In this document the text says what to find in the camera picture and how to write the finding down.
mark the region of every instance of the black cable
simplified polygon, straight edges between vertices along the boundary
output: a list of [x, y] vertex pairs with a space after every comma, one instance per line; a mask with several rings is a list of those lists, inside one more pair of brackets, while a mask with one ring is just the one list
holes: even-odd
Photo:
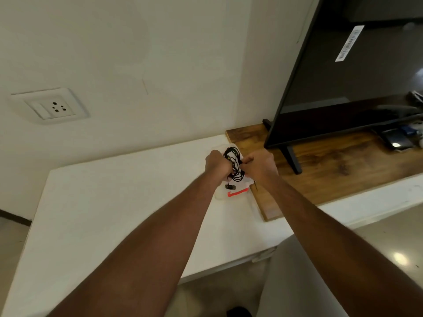
[[245, 172], [239, 167], [242, 164], [239, 150], [235, 147], [229, 147], [225, 150], [223, 156], [232, 163], [232, 173], [228, 176], [228, 186], [229, 178], [235, 182], [240, 182], [244, 178]]

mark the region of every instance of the tv screen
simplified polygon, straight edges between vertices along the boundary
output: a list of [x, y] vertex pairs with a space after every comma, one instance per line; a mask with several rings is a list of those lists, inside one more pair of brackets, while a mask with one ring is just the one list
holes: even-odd
[[266, 147], [421, 117], [423, 0], [321, 0]]

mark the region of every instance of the tv stand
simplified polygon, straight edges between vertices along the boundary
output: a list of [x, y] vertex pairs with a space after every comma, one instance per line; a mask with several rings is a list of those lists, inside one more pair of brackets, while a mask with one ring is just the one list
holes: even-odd
[[[263, 119], [262, 122], [264, 124], [264, 127], [267, 129], [267, 131], [269, 131], [270, 127], [272, 126], [272, 122], [269, 119]], [[278, 145], [278, 148], [282, 152], [283, 156], [285, 157], [289, 166], [292, 168], [293, 172], [295, 172], [296, 175], [301, 174], [302, 168], [298, 162], [295, 152], [292, 149], [292, 146], [289, 144], [280, 144]]]

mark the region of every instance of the white pants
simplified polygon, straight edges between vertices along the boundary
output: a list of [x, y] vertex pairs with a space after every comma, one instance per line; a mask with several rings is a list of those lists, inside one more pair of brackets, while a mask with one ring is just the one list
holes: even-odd
[[256, 317], [348, 317], [292, 235], [270, 262]]

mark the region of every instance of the person's right arm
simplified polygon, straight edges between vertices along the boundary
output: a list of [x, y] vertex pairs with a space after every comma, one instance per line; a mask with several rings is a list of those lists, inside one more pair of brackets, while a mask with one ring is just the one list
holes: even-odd
[[423, 290], [353, 231], [321, 211], [279, 175], [266, 149], [241, 169], [275, 199], [317, 271], [350, 317], [423, 316]]

